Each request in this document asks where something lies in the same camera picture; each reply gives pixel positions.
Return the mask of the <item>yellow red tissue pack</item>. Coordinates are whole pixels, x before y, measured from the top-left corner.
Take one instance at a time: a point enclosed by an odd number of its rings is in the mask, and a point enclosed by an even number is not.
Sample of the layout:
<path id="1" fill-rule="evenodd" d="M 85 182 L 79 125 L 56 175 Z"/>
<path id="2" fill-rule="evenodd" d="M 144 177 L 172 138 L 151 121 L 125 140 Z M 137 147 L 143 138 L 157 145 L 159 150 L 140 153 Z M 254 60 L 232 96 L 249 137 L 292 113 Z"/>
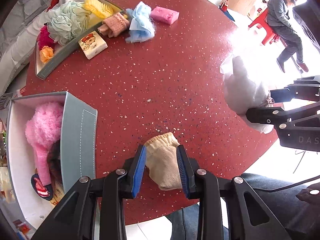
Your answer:
<path id="1" fill-rule="evenodd" d="M 65 193 L 63 190 L 63 186 L 57 181 L 52 182 L 52 187 L 53 187 L 53 198 L 52 200 L 50 200 L 50 203 L 53 206 L 57 206 L 60 200 L 64 197 Z"/>

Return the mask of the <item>pink fluffy duster mop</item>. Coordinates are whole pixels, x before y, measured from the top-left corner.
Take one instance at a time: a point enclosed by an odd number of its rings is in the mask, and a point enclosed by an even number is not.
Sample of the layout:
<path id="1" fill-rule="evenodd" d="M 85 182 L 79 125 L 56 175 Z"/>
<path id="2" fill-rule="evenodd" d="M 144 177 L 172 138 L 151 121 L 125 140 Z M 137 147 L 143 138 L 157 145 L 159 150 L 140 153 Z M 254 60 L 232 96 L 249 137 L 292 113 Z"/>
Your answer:
<path id="1" fill-rule="evenodd" d="M 33 117 L 27 121 L 25 136 L 34 151 L 35 166 L 42 185 L 51 184 L 47 157 L 52 145 L 61 138 L 63 105 L 46 102 L 35 108 Z"/>

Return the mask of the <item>grey curved tray box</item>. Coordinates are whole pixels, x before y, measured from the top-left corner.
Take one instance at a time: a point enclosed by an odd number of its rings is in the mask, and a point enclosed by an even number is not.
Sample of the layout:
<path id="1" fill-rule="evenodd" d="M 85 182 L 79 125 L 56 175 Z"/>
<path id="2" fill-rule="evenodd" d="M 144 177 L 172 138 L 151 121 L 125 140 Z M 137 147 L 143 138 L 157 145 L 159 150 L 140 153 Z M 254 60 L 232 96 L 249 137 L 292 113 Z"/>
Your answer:
<path id="1" fill-rule="evenodd" d="M 121 7 L 107 1 L 107 0 L 99 0 L 102 3 L 108 4 L 113 10 L 114 14 L 121 12 L 124 13 L 125 10 Z M 90 20 L 88 24 L 88 28 L 78 37 L 72 39 L 68 44 L 65 46 L 61 46 L 58 43 L 55 43 L 54 47 L 54 56 L 53 58 L 48 61 L 47 63 L 42 63 L 39 56 L 39 47 L 37 44 L 35 45 L 35 73 L 38 78 L 41 80 L 45 80 L 49 74 L 64 60 L 66 59 L 73 51 L 79 48 L 79 40 L 86 36 L 87 34 L 91 33 L 92 31 L 97 31 L 98 27 L 101 26 L 102 21 L 104 19 L 95 16 L 95 14 L 91 13 Z"/>

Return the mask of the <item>pink knit sock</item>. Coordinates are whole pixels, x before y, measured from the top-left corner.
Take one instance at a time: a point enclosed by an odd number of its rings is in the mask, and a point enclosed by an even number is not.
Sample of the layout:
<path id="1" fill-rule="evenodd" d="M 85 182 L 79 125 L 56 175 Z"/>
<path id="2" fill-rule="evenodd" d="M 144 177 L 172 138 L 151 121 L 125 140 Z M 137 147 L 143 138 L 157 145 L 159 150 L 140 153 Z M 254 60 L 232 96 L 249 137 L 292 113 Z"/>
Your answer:
<path id="1" fill-rule="evenodd" d="M 129 20 L 120 12 L 104 19 L 98 27 L 99 33 L 109 38 L 117 37 L 130 26 Z"/>

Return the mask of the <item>person in grey jacket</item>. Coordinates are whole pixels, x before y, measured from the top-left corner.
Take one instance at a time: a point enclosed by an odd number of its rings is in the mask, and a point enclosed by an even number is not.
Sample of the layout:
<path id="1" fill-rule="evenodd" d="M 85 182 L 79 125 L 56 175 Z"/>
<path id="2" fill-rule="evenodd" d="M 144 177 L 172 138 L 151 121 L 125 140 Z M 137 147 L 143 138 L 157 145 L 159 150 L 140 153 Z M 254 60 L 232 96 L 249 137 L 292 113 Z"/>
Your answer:
<path id="1" fill-rule="evenodd" d="M 277 64 L 281 70 L 285 72 L 284 62 L 286 62 L 293 54 L 296 54 L 296 63 L 303 71 L 308 72 L 309 69 L 303 61 L 303 45 L 301 38 L 289 22 L 289 7 L 294 7 L 295 5 L 295 0 L 268 0 L 267 23 L 286 44 L 286 48 L 277 57 Z"/>

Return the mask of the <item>small cartoon tissue pack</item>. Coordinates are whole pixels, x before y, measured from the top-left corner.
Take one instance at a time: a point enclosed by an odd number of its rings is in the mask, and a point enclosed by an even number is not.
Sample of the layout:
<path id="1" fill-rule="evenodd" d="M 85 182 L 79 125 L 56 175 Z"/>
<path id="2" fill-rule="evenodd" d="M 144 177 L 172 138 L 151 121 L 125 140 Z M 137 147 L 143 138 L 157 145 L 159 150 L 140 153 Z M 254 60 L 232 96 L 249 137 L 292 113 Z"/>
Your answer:
<path id="1" fill-rule="evenodd" d="M 107 43 L 96 31 L 92 31 L 81 38 L 78 44 L 88 60 L 108 48 Z"/>

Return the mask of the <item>red plastic stool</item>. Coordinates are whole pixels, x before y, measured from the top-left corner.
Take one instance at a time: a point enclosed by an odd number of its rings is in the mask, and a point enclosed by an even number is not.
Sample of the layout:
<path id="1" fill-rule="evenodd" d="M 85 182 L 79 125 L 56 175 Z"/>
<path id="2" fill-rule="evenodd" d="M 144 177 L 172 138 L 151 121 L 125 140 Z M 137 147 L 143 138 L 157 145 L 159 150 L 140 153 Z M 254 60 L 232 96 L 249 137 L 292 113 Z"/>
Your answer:
<path id="1" fill-rule="evenodd" d="M 266 31 L 266 35 L 262 40 L 263 45 L 272 44 L 278 42 L 280 36 L 276 34 L 273 29 L 267 23 L 268 9 L 266 8 L 248 27 L 252 28 L 255 25 L 263 28 Z"/>

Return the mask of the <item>light blue mesh cloth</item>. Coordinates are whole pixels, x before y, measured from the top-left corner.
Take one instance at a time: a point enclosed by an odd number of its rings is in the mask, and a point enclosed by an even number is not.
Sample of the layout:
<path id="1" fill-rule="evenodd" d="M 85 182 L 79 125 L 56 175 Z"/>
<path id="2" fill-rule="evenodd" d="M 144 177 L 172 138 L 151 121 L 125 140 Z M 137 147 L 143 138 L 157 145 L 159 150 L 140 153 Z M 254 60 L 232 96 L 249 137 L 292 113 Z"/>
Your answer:
<path id="1" fill-rule="evenodd" d="M 126 43 L 148 41 L 155 36 L 155 28 L 150 20 L 151 7 L 140 1 L 135 9 L 127 9 L 126 14 L 130 20 L 129 37 Z"/>

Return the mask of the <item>grey white curved storage box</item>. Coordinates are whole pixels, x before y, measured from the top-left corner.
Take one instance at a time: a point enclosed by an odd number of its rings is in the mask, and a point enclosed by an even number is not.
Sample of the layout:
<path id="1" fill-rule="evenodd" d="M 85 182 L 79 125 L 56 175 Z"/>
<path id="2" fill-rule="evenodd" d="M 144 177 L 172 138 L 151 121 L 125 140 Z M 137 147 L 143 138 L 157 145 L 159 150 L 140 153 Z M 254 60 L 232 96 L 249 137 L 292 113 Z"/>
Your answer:
<path id="1" fill-rule="evenodd" d="M 7 159 L 24 219 L 38 229 L 83 176 L 96 178 L 98 111 L 69 92 L 12 99 Z"/>

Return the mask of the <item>orange fabric rose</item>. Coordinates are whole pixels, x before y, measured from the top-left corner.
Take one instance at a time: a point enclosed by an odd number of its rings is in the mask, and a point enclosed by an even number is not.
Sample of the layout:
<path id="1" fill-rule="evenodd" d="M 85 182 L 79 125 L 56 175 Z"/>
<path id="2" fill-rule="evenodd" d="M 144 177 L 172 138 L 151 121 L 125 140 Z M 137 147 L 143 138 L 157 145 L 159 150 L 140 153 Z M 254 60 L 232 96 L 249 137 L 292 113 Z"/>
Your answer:
<path id="1" fill-rule="evenodd" d="M 49 46 L 43 46 L 39 51 L 40 60 L 42 63 L 47 63 L 54 56 L 54 49 Z"/>

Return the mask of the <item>magenta fabric flower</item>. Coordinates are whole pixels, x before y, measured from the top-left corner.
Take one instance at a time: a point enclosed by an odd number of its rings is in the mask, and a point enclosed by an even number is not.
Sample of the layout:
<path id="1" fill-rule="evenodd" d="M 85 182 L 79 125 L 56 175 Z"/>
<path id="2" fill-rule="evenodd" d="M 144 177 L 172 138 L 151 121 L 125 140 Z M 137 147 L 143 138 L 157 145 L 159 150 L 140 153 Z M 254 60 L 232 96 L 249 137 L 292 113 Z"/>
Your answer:
<path id="1" fill-rule="evenodd" d="M 39 47 L 39 50 L 42 50 L 44 46 L 47 46 L 49 48 L 54 49 L 55 47 L 55 42 L 54 40 L 49 36 L 49 31 L 47 29 L 47 25 L 45 24 L 38 35 L 37 38 L 37 44 Z"/>

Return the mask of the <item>red handled mop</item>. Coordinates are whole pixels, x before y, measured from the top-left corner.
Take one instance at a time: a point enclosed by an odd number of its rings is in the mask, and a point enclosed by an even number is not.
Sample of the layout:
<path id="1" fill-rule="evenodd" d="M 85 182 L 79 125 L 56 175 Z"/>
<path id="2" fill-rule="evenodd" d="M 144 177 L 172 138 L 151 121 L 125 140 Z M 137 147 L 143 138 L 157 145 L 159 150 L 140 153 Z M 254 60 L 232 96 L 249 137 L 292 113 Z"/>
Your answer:
<path id="1" fill-rule="evenodd" d="M 235 21 L 233 16 L 228 12 L 228 5 L 229 0 L 224 0 L 221 5 L 219 6 L 219 9 L 224 13 L 225 16 L 227 16 L 231 21 Z"/>

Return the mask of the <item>mint green bath pouf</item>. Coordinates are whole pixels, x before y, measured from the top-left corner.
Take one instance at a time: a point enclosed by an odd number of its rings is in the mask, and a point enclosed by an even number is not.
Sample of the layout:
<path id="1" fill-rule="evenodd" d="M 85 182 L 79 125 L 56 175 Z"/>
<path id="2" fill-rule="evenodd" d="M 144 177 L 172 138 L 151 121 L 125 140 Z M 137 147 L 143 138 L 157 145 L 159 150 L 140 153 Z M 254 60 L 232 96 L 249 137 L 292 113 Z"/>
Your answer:
<path id="1" fill-rule="evenodd" d="M 61 46 L 87 30 L 91 12 L 84 8 L 84 2 L 66 2 L 48 10 L 47 30 L 49 37 Z"/>

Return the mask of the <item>beige knit sock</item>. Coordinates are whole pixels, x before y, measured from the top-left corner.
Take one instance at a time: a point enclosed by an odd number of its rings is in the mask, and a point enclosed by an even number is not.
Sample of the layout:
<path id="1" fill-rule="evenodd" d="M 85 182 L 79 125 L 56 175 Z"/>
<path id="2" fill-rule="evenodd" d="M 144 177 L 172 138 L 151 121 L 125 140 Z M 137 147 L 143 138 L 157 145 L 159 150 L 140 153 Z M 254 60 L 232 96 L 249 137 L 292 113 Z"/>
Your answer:
<path id="1" fill-rule="evenodd" d="M 171 132 L 157 135 L 144 144 L 149 177 L 163 191 L 182 188 L 176 157 L 179 145 Z"/>

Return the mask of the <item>yellow foam fruit net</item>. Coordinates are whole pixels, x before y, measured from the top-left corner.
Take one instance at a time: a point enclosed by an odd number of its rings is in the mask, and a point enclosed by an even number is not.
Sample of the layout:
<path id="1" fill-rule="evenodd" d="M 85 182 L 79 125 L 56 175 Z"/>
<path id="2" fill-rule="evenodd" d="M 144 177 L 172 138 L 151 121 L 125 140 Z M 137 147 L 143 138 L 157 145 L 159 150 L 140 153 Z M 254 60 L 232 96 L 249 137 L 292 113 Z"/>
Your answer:
<path id="1" fill-rule="evenodd" d="M 99 0 L 85 0 L 83 8 L 95 14 L 95 16 L 106 19 L 114 14 L 114 10 Z"/>

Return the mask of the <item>white cloth bundle with cord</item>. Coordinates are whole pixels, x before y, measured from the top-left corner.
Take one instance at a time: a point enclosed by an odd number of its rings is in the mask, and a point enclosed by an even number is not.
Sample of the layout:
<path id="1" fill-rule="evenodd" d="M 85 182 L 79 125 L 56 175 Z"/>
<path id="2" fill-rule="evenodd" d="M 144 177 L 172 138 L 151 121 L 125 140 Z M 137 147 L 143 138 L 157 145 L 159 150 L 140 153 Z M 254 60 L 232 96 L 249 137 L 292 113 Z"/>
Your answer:
<path id="1" fill-rule="evenodd" d="M 274 104 L 270 90 L 253 69 L 253 62 L 244 55 L 229 55 L 221 64 L 220 73 L 228 107 L 250 128 L 260 133 L 270 133 L 273 125 L 252 123 L 246 117 L 250 108 L 265 108 Z"/>

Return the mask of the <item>white grey sofa cover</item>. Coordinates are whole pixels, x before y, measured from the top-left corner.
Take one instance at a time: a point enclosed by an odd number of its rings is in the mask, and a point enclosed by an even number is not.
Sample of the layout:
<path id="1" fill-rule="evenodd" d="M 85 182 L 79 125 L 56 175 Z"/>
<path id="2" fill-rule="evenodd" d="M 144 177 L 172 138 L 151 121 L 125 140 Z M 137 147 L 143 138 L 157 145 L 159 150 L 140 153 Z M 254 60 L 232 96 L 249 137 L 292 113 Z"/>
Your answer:
<path id="1" fill-rule="evenodd" d="M 1 26 L 1 93 L 33 52 L 47 9 L 68 1 L 84 0 L 17 0 Z"/>

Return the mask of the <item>red striped navy sock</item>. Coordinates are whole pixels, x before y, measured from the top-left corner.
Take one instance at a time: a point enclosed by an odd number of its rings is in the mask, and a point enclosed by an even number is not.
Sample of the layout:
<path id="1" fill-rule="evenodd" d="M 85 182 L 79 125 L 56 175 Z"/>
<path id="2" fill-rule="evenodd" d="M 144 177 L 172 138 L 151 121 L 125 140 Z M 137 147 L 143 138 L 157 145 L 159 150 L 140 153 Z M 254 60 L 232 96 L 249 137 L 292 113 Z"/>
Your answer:
<path id="1" fill-rule="evenodd" d="M 50 201 L 53 199 L 53 187 L 51 184 L 43 186 L 39 175 L 35 173 L 31 177 L 31 185 L 34 189 L 34 191 L 37 193 L 38 196 L 40 196 L 42 199 L 45 199 L 47 201 Z"/>

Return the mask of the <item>pink foam sponge block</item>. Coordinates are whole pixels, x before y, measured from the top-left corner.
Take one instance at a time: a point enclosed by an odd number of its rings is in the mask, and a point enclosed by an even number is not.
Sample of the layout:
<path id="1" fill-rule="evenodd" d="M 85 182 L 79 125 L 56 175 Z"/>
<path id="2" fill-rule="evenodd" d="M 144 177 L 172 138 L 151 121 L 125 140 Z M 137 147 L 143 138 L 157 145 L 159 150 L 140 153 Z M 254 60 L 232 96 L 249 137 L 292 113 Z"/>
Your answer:
<path id="1" fill-rule="evenodd" d="M 162 22 L 168 25 L 172 25 L 178 20 L 180 13 L 168 8 L 155 7 L 151 13 L 150 17 L 157 22 Z"/>

